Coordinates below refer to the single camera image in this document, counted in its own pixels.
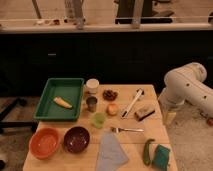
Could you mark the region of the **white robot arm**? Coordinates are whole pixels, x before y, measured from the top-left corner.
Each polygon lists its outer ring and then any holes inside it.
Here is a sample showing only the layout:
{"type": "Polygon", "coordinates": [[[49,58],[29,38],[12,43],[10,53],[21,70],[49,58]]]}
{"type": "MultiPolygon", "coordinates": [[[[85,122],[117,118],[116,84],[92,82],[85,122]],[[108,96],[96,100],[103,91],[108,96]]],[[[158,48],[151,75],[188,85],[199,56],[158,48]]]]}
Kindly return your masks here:
{"type": "Polygon", "coordinates": [[[205,67],[197,62],[172,69],[165,74],[165,87],[158,97],[164,125],[173,121],[176,110],[185,101],[197,106],[206,119],[213,119],[213,88],[204,84],[206,77],[205,67]]]}

